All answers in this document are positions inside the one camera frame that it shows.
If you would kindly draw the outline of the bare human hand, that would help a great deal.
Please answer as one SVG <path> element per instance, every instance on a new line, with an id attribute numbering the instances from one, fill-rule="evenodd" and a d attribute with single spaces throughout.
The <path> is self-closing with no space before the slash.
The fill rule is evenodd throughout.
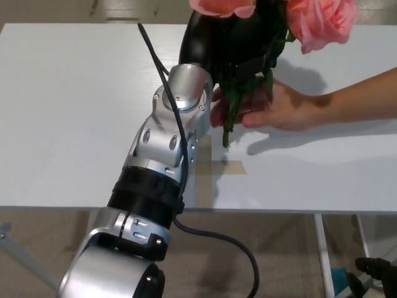
<path id="1" fill-rule="evenodd" d="M 248 129 L 273 127 L 299 132 L 315 126 L 315 115 L 311 96 L 277 81 L 271 96 L 263 87 L 245 95 L 234 123 Z"/>

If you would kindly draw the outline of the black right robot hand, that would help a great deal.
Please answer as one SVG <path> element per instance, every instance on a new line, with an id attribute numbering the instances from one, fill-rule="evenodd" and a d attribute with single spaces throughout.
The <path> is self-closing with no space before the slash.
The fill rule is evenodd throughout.
<path id="1" fill-rule="evenodd" d="M 382 258 L 360 257 L 355 259 L 355 266 L 359 271 L 381 282 L 385 297 L 396 297 L 396 265 Z M 352 297 L 364 297 L 369 292 L 369 288 L 365 288 L 355 274 L 347 272 L 346 279 Z"/>

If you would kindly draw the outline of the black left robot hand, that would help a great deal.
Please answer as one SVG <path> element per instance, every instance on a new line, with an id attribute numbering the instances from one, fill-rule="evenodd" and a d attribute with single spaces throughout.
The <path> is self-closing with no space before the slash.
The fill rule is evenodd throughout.
<path id="1" fill-rule="evenodd" d="M 271 90 L 288 33 L 286 1 L 190 1 L 179 54 L 222 89 Z"/>

